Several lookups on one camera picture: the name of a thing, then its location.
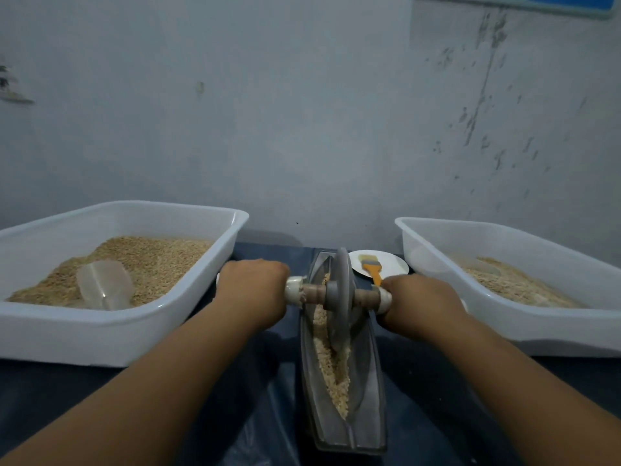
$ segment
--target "white plastic tray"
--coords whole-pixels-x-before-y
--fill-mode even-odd
[[[406,261],[450,283],[468,311],[530,355],[621,356],[621,270],[514,228],[462,220],[400,217]],[[504,299],[446,255],[493,257],[591,309],[532,307]]]
[[[247,220],[248,213],[236,209],[116,201],[0,230],[0,357],[127,366],[187,318]],[[215,243],[167,294],[140,307],[106,312],[4,301],[119,235]]]

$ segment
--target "forearm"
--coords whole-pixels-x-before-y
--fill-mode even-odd
[[[431,343],[446,354],[530,465],[621,461],[621,421],[468,318]]]
[[[0,465],[169,464],[252,332],[234,307],[208,305]]]

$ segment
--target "wall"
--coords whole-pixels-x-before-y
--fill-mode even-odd
[[[433,0],[3,0],[37,103],[0,104],[0,226],[151,199],[398,250],[393,219],[429,216],[621,265],[620,38]]]

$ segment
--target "rice husk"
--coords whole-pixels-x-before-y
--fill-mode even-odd
[[[323,277],[322,284],[330,280],[330,274]],[[328,389],[330,398],[338,414],[343,419],[347,417],[349,402],[350,377],[347,368],[347,360],[351,348],[347,347],[342,355],[335,352],[330,346],[327,327],[327,312],[322,305],[315,306],[313,317],[313,342],[319,359],[319,368],[323,381]]]
[[[117,260],[125,266],[136,287],[132,305],[144,305],[170,291],[212,244],[203,240],[114,237],[85,257],[64,261],[43,281],[31,288],[15,291],[7,301],[86,307],[76,273],[87,263]]]
[[[505,299],[538,307],[563,307],[565,309],[586,307],[532,278],[515,266],[489,257],[477,257],[477,259],[495,266],[501,270],[502,274],[491,274],[474,268],[463,268],[463,270],[487,289]]]

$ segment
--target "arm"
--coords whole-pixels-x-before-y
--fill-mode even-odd
[[[389,278],[380,323],[440,349],[494,414],[529,465],[621,463],[621,421],[464,312],[445,282]]]
[[[286,310],[286,265],[230,262],[213,302],[0,466],[170,464],[218,377]]]

